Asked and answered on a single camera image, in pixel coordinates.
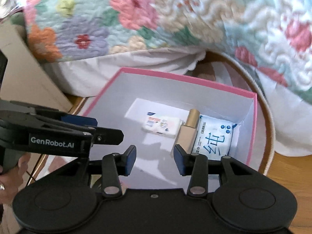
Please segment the person's left hand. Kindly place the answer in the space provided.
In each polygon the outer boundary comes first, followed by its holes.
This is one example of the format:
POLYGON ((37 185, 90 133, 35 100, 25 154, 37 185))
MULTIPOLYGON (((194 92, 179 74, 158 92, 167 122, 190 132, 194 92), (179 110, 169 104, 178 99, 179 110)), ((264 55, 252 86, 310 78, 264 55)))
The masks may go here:
POLYGON ((25 153, 20 159, 17 166, 7 173, 1 175, 1 204, 10 204, 23 184, 23 175, 28 170, 28 163, 31 158, 30 153, 25 153))

